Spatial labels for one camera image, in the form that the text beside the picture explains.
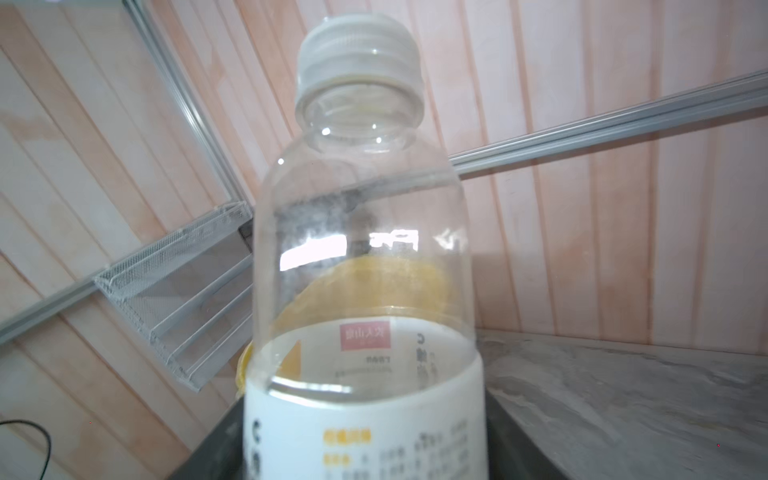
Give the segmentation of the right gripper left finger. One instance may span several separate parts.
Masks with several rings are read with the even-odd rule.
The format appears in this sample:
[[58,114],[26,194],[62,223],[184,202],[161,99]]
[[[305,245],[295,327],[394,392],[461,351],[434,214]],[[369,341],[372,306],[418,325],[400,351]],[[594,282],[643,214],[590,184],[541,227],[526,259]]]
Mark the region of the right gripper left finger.
[[241,398],[168,479],[244,479],[243,412]]

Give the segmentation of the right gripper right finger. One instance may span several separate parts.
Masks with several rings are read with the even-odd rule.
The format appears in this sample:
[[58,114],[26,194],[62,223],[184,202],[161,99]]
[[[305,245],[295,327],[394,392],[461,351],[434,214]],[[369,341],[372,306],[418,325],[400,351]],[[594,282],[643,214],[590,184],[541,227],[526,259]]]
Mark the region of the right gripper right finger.
[[485,408],[490,479],[567,479],[489,390],[485,390]]

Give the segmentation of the white opaque bottle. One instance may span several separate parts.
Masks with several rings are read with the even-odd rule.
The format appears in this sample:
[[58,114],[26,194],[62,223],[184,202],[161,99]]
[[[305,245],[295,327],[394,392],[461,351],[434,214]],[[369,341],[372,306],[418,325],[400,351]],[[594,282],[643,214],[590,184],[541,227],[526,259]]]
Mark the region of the white opaque bottle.
[[420,132],[410,32],[325,19],[295,114],[254,215],[245,477],[487,478],[464,190]]

